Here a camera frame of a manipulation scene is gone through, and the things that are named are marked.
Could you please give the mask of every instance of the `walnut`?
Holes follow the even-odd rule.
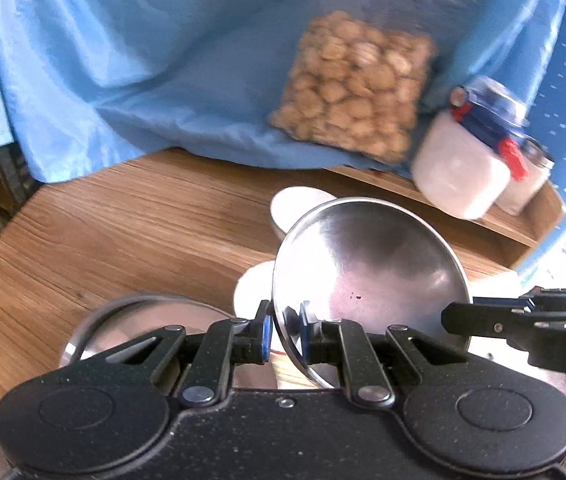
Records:
[[[388,151],[385,156],[391,162],[403,158],[410,148],[410,136],[402,130],[393,136],[389,136],[385,142]]]
[[[296,140],[310,140],[312,139],[312,134],[312,124],[309,121],[304,121],[294,129],[292,137]]]
[[[425,82],[425,80],[428,78],[427,65],[414,65],[412,72],[410,72],[409,78],[416,79],[420,83]]]
[[[312,46],[321,49],[332,40],[332,32],[330,32],[329,28],[317,28],[314,31],[312,40]]]
[[[305,117],[313,118],[323,112],[325,103],[313,90],[302,90],[295,97],[295,104]]]
[[[364,67],[378,63],[381,51],[372,43],[356,43],[349,51],[349,60],[357,66]]]
[[[287,73],[287,77],[290,79],[294,79],[295,77],[299,77],[303,73],[303,59],[301,56],[297,56],[297,59],[292,65],[292,68]]]
[[[298,41],[298,49],[305,50],[314,44],[314,34],[311,32],[304,32],[301,39]]]
[[[396,118],[392,114],[381,114],[376,117],[375,124],[377,125],[377,132],[383,137],[391,137],[401,131],[399,125],[396,124]]]
[[[348,90],[359,97],[372,97],[374,93],[367,87],[367,81],[361,72],[352,72],[345,82]]]
[[[402,103],[416,101],[421,94],[421,84],[414,79],[403,78],[396,86],[396,98]]]
[[[274,110],[269,115],[269,124],[275,128],[280,128],[281,130],[288,130],[287,123],[283,120],[280,110]]]
[[[394,70],[386,64],[370,65],[362,72],[368,86],[373,90],[390,90],[396,86]]]
[[[344,80],[349,74],[349,63],[346,60],[322,61],[320,74],[325,79]]]
[[[292,84],[291,83],[287,83],[285,85],[285,89],[283,90],[283,97],[281,98],[281,100],[284,103],[287,103],[289,101],[291,101],[292,99],[294,99],[294,94],[296,92],[294,92],[294,89],[292,88]]]
[[[395,110],[396,122],[406,130],[416,126],[416,109],[413,103],[401,103]]]
[[[369,143],[364,148],[364,153],[371,158],[376,158],[381,162],[384,162],[385,152],[387,152],[387,146],[385,145],[385,140],[377,138]]]
[[[383,55],[385,62],[390,65],[398,75],[408,75],[412,72],[412,63],[396,50],[387,50]]]
[[[377,114],[393,114],[396,95],[394,92],[377,92],[372,99],[372,106]]]
[[[308,48],[303,53],[303,64],[310,74],[319,75],[323,65],[323,58],[321,58],[319,50],[317,48]]]
[[[374,133],[374,122],[371,119],[363,119],[361,121],[356,121],[349,128],[349,132],[353,137],[357,139],[365,139]]]
[[[365,28],[365,39],[370,43],[377,45],[379,48],[384,48],[387,46],[387,36],[374,27]]]
[[[412,40],[412,52],[410,60],[417,66],[427,63],[430,57],[436,54],[434,42],[428,36],[415,36]]]
[[[307,90],[308,88],[314,88],[316,85],[318,85],[316,77],[308,73],[301,74],[292,81],[292,88],[297,92]]]
[[[325,101],[335,103],[343,99],[348,94],[348,91],[342,83],[330,79],[319,87],[319,94]]]
[[[332,146],[338,146],[344,150],[357,149],[356,139],[352,137],[347,130],[343,130],[338,126],[328,124],[323,136],[326,138],[326,142],[329,142]]]
[[[412,35],[402,30],[392,30],[387,35],[387,44],[393,50],[409,52],[412,50]]]
[[[325,17],[325,20],[330,28],[335,28],[339,23],[351,19],[351,16],[344,10],[335,10],[332,14],[328,14]]]
[[[304,120],[297,126],[296,138],[298,140],[317,140],[323,135],[326,126],[323,117]]]
[[[359,22],[345,20],[334,27],[334,35],[347,43],[360,40],[363,36],[364,25]]]
[[[346,100],[343,105],[355,119],[366,119],[372,116],[372,102],[369,99],[352,97]]]
[[[283,105],[279,110],[279,117],[286,126],[298,126],[303,120],[303,115],[292,103]]]
[[[343,59],[347,53],[348,45],[345,41],[333,36],[327,40],[325,46],[321,49],[323,59],[331,61]]]
[[[310,30],[316,30],[317,28],[330,28],[330,21],[327,19],[327,16],[319,16],[318,18],[314,18],[308,28]]]
[[[353,121],[343,103],[330,106],[325,120],[328,124],[333,124],[343,130],[347,130]]]

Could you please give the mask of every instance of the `red clip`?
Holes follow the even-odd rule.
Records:
[[[451,106],[450,112],[452,113],[454,120],[458,123],[461,121],[461,119],[463,119],[463,117],[466,116],[466,114],[470,111],[470,108],[472,108],[472,103],[468,101],[467,103],[460,105],[460,107],[458,108]]]
[[[519,150],[519,145],[514,139],[502,139],[497,145],[499,155],[510,169],[510,174],[514,180],[520,182],[528,176],[528,168],[525,165],[525,159]]]

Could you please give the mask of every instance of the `metal bowl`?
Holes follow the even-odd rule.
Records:
[[[292,361],[323,387],[333,378],[308,367],[297,348],[286,309],[300,305],[318,319],[351,319],[369,333],[405,324],[466,348],[448,334],[441,311],[471,302],[458,258],[430,225],[390,202],[354,197],[324,203],[289,231],[277,254],[272,299],[279,337]]]
[[[213,306],[182,296],[127,296],[110,301],[83,320],[63,349],[59,365],[63,367],[87,359],[166,325],[183,325],[188,334],[196,334],[206,332],[212,323],[230,317]],[[274,368],[270,363],[237,366],[233,386],[275,390]]]

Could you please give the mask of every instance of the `wood grain surface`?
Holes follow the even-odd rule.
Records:
[[[231,312],[240,275],[277,251],[269,201],[300,184],[396,197],[329,171],[263,170],[180,150],[43,187],[0,235],[0,397],[55,368],[79,321],[114,298],[168,292]],[[493,233],[421,208],[470,277],[505,270]]]

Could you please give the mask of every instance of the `white plastic container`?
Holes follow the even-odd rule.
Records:
[[[520,182],[511,179],[505,191],[496,199],[496,205],[508,215],[518,215],[550,178],[554,160],[534,139],[528,137],[521,148],[528,176]]]
[[[277,238],[282,242],[301,216],[335,198],[327,191],[306,186],[286,187],[276,193],[269,203],[269,216]]]
[[[438,113],[412,163],[414,183],[436,207],[456,218],[483,216],[510,181],[510,169],[491,148]]]

